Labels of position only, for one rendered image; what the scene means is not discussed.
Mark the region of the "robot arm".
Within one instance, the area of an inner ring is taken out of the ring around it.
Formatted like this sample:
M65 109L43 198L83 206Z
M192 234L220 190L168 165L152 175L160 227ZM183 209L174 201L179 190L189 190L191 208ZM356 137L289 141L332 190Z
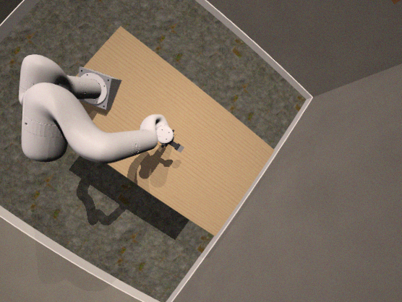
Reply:
M64 155L69 143L81 157L107 164L152 150L158 141L179 152L184 149L174 142L174 133L163 115L148 116L137 131L100 130L78 99L99 104L107 93L106 83L97 74L67 76L45 56L26 56L19 88L24 154L31 160L51 162Z

